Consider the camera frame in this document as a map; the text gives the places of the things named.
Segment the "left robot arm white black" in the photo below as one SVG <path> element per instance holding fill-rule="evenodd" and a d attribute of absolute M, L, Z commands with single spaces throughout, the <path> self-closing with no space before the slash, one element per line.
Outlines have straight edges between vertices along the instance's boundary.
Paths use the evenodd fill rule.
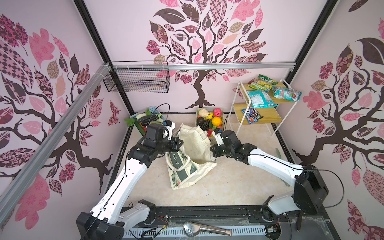
<path fill-rule="evenodd" d="M 123 206 L 134 186 L 151 163 L 166 153 L 177 152 L 183 145 L 173 137 L 175 123 L 152 124 L 146 135 L 128 152 L 125 165 L 115 181 L 89 213 L 82 212 L 76 224 L 82 240 L 121 240 L 135 225 L 153 221 L 155 205 L 141 201 L 123 212 Z"/>

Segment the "cream canvas grocery bag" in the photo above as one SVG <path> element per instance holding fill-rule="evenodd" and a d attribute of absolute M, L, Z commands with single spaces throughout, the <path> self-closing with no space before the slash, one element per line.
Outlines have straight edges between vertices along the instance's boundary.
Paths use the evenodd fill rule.
<path fill-rule="evenodd" d="M 217 166 L 207 132 L 200 127 L 181 124 L 176 136 L 184 142 L 183 145 L 177 152 L 165 156 L 173 190 L 196 184 Z"/>

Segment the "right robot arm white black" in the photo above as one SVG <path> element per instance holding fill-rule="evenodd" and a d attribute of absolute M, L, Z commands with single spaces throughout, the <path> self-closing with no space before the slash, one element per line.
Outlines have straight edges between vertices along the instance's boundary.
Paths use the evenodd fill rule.
<path fill-rule="evenodd" d="M 301 166 L 274 157 L 252 144 L 242 144 L 231 130 L 214 134 L 217 141 L 210 147 L 213 157 L 225 156 L 248 166 L 262 169 L 281 179 L 293 188 L 292 191 L 267 198 L 261 213 L 274 217 L 291 211 L 315 215 L 323 206 L 329 190 L 320 170 L 313 165 Z"/>

